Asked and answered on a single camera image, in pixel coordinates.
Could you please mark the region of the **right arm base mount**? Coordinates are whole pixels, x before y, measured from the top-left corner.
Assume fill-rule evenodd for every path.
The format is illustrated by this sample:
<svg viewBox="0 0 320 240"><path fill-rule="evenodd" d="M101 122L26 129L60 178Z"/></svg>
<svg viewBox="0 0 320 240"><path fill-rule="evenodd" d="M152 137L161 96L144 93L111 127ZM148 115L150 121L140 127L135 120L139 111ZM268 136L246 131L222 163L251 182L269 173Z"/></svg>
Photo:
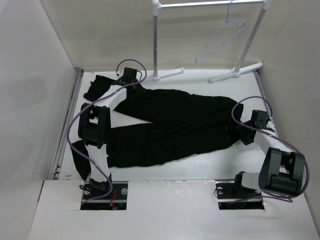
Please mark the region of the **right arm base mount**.
<svg viewBox="0 0 320 240"><path fill-rule="evenodd" d="M264 210L265 206L255 189L243 187L233 180L215 182L214 195L218 200L219 210Z"/></svg>

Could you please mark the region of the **black trousers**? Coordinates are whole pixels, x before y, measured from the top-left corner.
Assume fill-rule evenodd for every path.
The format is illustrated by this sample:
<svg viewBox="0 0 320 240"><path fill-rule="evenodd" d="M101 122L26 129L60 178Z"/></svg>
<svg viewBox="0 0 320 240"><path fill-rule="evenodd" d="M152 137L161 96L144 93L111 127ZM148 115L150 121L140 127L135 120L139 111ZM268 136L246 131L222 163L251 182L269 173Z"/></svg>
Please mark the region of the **black trousers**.
<svg viewBox="0 0 320 240"><path fill-rule="evenodd" d="M176 89L127 88L115 111L141 124L110 130L107 164L151 167L195 154L224 150L240 139L237 122L244 106L225 96L202 96Z"/></svg>

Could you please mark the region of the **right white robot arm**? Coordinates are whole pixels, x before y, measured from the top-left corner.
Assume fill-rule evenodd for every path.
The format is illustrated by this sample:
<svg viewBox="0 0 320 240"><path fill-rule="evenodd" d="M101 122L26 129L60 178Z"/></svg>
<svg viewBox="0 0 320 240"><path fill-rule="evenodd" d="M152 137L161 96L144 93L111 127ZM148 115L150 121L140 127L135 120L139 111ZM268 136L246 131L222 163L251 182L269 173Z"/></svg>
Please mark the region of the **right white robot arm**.
<svg viewBox="0 0 320 240"><path fill-rule="evenodd" d="M305 157L275 139L274 126L266 111L253 110L251 119L237 126L244 145L255 143L265 154L260 172L239 172L232 192L238 198L251 190L297 197L302 189Z"/></svg>

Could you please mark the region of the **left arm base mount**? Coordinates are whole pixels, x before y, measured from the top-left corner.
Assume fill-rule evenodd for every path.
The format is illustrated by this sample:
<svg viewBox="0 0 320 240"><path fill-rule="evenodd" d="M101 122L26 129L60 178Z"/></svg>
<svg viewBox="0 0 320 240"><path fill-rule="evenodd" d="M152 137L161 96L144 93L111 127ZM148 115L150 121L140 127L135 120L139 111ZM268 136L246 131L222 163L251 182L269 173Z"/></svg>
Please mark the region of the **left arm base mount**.
<svg viewBox="0 0 320 240"><path fill-rule="evenodd" d="M90 189L89 183L79 186L82 190L81 210L125 211L127 209L128 181L114 181L110 194L98 189Z"/></svg>

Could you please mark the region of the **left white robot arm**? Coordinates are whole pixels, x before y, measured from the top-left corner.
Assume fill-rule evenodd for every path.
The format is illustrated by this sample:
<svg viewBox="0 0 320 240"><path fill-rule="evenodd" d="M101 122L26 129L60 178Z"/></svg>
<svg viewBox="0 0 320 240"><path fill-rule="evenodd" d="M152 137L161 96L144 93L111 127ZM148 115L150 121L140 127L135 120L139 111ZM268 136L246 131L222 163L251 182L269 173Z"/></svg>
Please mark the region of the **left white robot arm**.
<svg viewBox="0 0 320 240"><path fill-rule="evenodd" d="M143 74L126 67L114 80L96 75L83 97L87 100L80 108L77 135L71 153L77 172L85 182L81 188L100 199L112 195L111 172L107 163L107 143L111 139L111 112L129 99L129 91L138 87Z"/></svg>

